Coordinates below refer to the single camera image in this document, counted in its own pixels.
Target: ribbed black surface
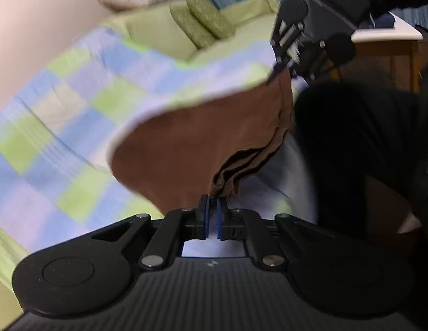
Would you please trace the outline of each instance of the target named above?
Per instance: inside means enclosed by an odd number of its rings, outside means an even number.
[[[279,273],[248,258],[178,258],[145,273],[119,303],[80,319],[25,314],[10,331],[261,331],[417,330],[400,314],[372,320],[339,319],[300,299]]]

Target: white table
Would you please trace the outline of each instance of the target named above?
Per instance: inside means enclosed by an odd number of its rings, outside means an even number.
[[[398,16],[395,27],[374,30],[356,30],[352,41],[357,48],[357,56],[389,56],[390,76],[395,83],[395,56],[409,56],[410,89],[419,92],[418,41],[421,33]],[[341,71],[334,70],[332,76],[341,79]]]

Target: sofa armrest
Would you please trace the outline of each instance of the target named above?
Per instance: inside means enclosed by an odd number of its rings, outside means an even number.
[[[235,26],[262,15],[276,14],[280,8],[278,0],[243,0],[225,7],[221,13]]]

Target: silver screw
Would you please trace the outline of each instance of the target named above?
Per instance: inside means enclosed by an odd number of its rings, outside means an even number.
[[[284,262],[285,262],[284,257],[279,256],[279,255],[266,255],[263,258],[263,264],[270,266],[270,267],[279,266],[279,265],[283,264]]]
[[[158,255],[147,255],[140,261],[143,265],[148,267],[160,266],[163,264],[163,259]]]

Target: olive green pillow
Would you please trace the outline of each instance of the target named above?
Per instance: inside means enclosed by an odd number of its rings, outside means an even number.
[[[235,27],[208,0],[186,0],[189,10],[200,23],[219,39],[235,35]]]
[[[198,48],[206,48],[215,42],[215,37],[191,15],[188,6],[175,4],[169,6],[171,16]]]

